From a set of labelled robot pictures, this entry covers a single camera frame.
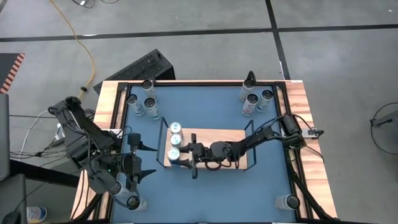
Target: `concrete floor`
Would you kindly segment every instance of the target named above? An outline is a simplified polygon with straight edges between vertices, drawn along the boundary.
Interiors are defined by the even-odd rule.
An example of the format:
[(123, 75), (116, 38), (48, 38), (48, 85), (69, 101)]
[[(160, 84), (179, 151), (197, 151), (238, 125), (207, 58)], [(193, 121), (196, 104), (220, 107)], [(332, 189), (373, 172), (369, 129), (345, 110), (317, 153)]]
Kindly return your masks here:
[[(78, 34), (114, 34), (192, 29), (271, 27), (262, 0), (127, 1), (85, 9), (56, 1)], [(272, 1), (278, 27), (393, 24), (398, 3), (390, 0)], [(8, 1), (0, 13), (0, 38), (71, 35), (47, 0)], [(396, 101), (398, 30), (346, 30), (280, 33), (290, 76), (304, 80), (320, 139), (338, 216), (342, 220), (396, 223), (398, 156), (379, 151), (371, 141), (369, 119), (385, 103)], [(98, 83), (158, 48), (174, 65), (178, 79), (278, 80), (279, 59), (272, 33), (84, 40), (96, 62)], [(9, 91), (12, 114), (37, 115), (48, 106), (77, 95), (89, 79), (86, 52), (74, 41), (3, 42), (0, 52), (26, 54)], [(90, 91), (85, 108), (95, 109)], [(398, 109), (398, 106), (386, 109)], [(11, 149), (18, 151), (33, 120), (11, 119)], [(52, 140), (56, 122), (41, 119), (25, 151), (38, 151)], [(386, 126), (375, 130), (382, 146), (398, 152)], [(48, 160), (29, 159), (40, 165)], [(67, 160), (54, 167), (73, 172)], [(28, 182), (28, 192), (36, 183)], [(62, 200), (54, 200), (62, 191)], [(30, 196), (30, 205), (49, 208), (49, 220), (66, 220), (74, 190), (47, 185)]]

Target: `orange striped object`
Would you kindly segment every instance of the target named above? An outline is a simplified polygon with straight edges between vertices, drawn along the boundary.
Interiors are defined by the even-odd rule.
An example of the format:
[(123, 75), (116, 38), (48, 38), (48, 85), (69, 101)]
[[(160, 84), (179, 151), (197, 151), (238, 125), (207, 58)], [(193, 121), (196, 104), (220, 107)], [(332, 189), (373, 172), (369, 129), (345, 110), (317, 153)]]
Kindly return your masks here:
[(8, 76), (6, 77), (6, 80), (1, 86), (0, 93), (7, 93), (8, 90), (11, 87), (12, 81), (14, 81), (15, 76), (17, 75), (18, 69), (22, 64), (22, 61), (25, 58), (25, 54), (21, 53), (17, 56), (15, 59), (14, 65), (12, 66), (10, 72), (8, 73)]

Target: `can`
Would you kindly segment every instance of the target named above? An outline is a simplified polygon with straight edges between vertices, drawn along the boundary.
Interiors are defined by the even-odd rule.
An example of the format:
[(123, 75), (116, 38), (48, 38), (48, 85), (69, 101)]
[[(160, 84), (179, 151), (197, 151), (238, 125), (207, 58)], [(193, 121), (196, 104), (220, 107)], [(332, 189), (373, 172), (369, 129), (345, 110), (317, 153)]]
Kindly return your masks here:
[(275, 207), (283, 210), (296, 210), (300, 206), (300, 200), (296, 195), (283, 195), (275, 199)]
[(149, 116), (153, 118), (154, 120), (157, 120), (160, 118), (159, 116), (159, 110), (157, 109), (156, 101), (153, 98), (148, 98), (144, 102), (145, 109), (147, 110)]
[(246, 101), (243, 104), (242, 114), (243, 116), (250, 116), (254, 111), (259, 98), (255, 94), (249, 94)]
[(130, 210), (133, 211), (142, 211), (148, 207), (148, 201), (142, 197), (138, 197), (137, 195), (129, 197), (127, 204), (129, 205)]
[(172, 134), (170, 137), (170, 142), (173, 147), (179, 148), (182, 145), (182, 137), (179, 134)]
[(116, 181), (115, 185), (112, 187), (111, 192), (113, 195), (118, 197), (128, 197), (131, 193), (123, 186), (120, 181)]
[(176, 147), (171, 147), (167, 152), (167, 158), (169, 159), (171, 166), (178, 166), (173, 165), (173, 162), (178, 161), (180, 159), (180, 150)]
[(127, 104), (130, 105), (135, 115), (142, 116), (145, 114), (144, 107), (142, 106), (141, 102), (138, 100), (137, 95), (135, 94), (129, 95), (129, 97), (127, 97)]
[(41, 223), (47, 217), (47, 209), (44, 207), (26, 207), (28, 223)]
[(256, 106), (256, 111), (259, 113), (263, 113), (266, 109), (268, 104), (271, 102), (274, 94), (269, 90), (264, 90), (261, 93), (260, 100)]
[(239, 99), (244, 102), (248, 95), (254, 89), (254, 81), (253, 80), (245, 80), (243, 81), (241, 92), (239, 93)]
[(179, 134), (181, 135), (181, 139), (184, 138), (184, 135), (182, 134), (182, 126), (180, 123), (178, 122), (173, 122), (172, 124), (170, 124), (170, 132), (172, 134)]
[(142, 82), (141, 86), (142, 86), (142, 89), (145, 91), (146, 95), (149, 98), (153, 98), (153, 99), (155, 99), (155, 101), (157, 101), (157, 95), (156, 95), (156, 92), (155, 92), (155, 87), (154, 87), (154, 85), (153, 85), (153, 83), (151, 81), (145, 80), (145, 81)]

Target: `white cable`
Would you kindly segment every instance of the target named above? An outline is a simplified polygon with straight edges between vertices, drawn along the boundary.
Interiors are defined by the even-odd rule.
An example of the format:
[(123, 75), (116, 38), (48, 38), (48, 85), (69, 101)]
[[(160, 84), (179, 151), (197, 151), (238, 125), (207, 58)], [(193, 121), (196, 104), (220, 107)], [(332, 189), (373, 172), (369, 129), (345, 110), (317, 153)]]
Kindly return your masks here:
[(33, 122), (32, 126), (27, 130), (26, 136), (25, 136), (25, 139), (24, 139), (24, 143), (23, 143), (22, 149), (21, 149), (21, 154), (19, 155), (19, 162), (21, 162), (21, 156), (22, 156), (22, 153), (24, 152), (25, 144), (26, 144), (26, 141), (27, 141), (27, 137), (28, 137), (28, 135), (29, 135), (29, 133), (30, 133), (30, 130), (32, 130), (33, 126), (35, 126), (35, 124), (37, 123), (37, 121), (39, 120), (39, 118), (40, 118), (44, 113), (48, 113), (48, 112), (49, 112), (48, 110), (47, 110), (47, 111), (41, 112), (41, 113), (37, 116), (36, 120)]

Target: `can lid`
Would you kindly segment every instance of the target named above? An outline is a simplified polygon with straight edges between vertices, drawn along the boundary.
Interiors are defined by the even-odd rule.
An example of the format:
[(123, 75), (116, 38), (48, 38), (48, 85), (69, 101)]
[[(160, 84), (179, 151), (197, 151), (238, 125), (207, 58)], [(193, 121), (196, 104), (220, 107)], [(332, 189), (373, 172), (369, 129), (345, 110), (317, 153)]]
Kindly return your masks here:
[(249, 103), (257, 103), (257, 101), (259, 101), (259, 98), (255, 94), (249, 94), (248, 96)]
[(130, 206), (132, 210), (135, 210), (139, 207), (140, 200), (137, 196), (133, 195), (127, 199), (127, 204)]
[(179, 149), (173, 147), (170, 148), (169, 151), (167, 152), (167, 158), (171, 161), (176, 161), (177, 159), (180, 158), (180, 151)]
[(156, 102), (155, 102), (155, 99), (153, 99), (153, 98), (148, 98), (144, 102), (144, 105), (148, 108), (155, 106), (155, 104), (156, 104)]
[(272, 92), (269, 90), (264, 90), (261, 95), (267, 100), (271, 99), (274, 96), (274, 94), (272, 94)]
[(131, 94), (129, 97), (127, 97), (127, 103), (136, 103), (138, 100), (137, 95)]
[(145, 81), (142, 82), (142, 85), (141, 85), (141, 86), (142, 86), (144, 89), (148, 90), (148, 89), (151, 88), (152, 82), (149, 81), (149, 80), (145, 80)]
[(253, 82), (253, 80), (245, 80), (243, 82), (243, 85), (248, 87), (248, 88), (252, 88), (252, 87), (254, 87), (254, 82)]
[(179, 134), (172, 134), (172, 136), (170, 137), (170, 142), (171, 142), (173, 145), (178, 145), (178, 144), (180, 144), (180, 143), (181, 143), (181, 140), (182, 140), (182, 138), (181, 138), (181, 135), (179, 135)]
[(298, 209), (300, 206), (300, 199), (295, 195), (289, 195), (287, 196), (286, 203), (291, 209)]
[(112, 194), (117, 194), (122, 190), (122, 183), (120, 183), (119, 181), (116, 181), (116, 183), (113, 185), (113, 187), (111, 188), (111, 192)]
[(172, 133), (179, 133), (181, 131), (181, 124), (178, 122), (173, 122), (172, 124), (170, 124), (170, 131)]

